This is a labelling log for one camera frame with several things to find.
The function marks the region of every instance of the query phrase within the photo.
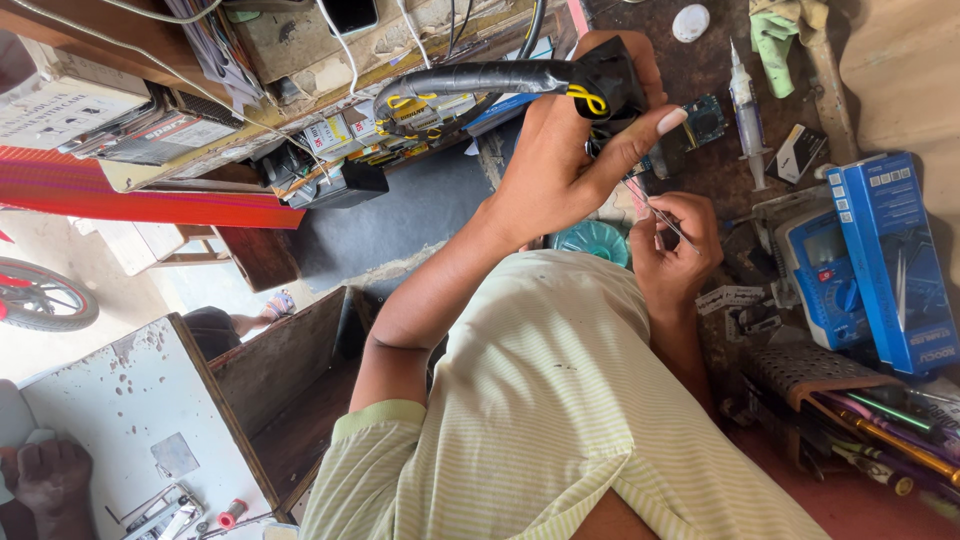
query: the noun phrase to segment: circuit board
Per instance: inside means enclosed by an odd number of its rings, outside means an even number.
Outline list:
[[[686,131],[687,144],[685,150],[689,152],[694,148],[700,148],[708,142],[723,136],[724,128],[727,127],[727,120],[720,110],[720,104],[717,97],[713,94],[704,94],[694,101],[681,105],[686,110],[687,118],[682,124]],[[654,165],[650,162],[649,156],[644,156],[639,163],[634,165],[631,174],[639,174],[643,171],[653,170]]]

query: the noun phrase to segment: hand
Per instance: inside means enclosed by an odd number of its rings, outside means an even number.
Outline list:
[[[707,276],[723,260],[716,215],[710,199],[681,191],[650,197],[649,204],[680,219],[681,231],[703,254],[697,255],[682,240],[673,251],[658,251],[655,235],[658,229],[666,229],[666,224],[658,223],[649,209],[640,212],[630,229],[636,284],[647,301],[650,317],[676,319],[691,313]]]
[[[650,110],[592,160],[584,150],[590,121],[574,109],[573,98],[548,95],[530,105],[503,182],[479,212],[513,249],[569,227],[600,208],[660,136],[686,118],[677,106],[665,105],[667,96],[653,46],[643,34],[589,32],[580,39],[574,57],[613,36],[620,36],[630,51]]]
[[[17,453],[17,463],[20,478],[13,496],[29,507],[38,521],[87,512],[92,463],[81,446],[54,440],[28,444]]]

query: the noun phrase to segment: smartphone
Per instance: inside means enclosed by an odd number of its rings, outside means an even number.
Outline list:
[[[337,26],[341,36],[376,26],[380,16],[373,0],[322,0],[330,22]],[[330,28],[330,35],[336,36]]]

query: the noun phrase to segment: blue multimeter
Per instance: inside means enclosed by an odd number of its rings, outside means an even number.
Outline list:
[[[774,237],[818,345],[835,351],[870,339],[847,243],[833,205],[795,217]]]

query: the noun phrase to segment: light green striped shirt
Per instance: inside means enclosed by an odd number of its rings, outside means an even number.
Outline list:
[[[429,407],[341,418],[300,538],[567,538],[613,488],[660,538],[827,538],[650,351],[634,275],[515,254],[450,330]]]

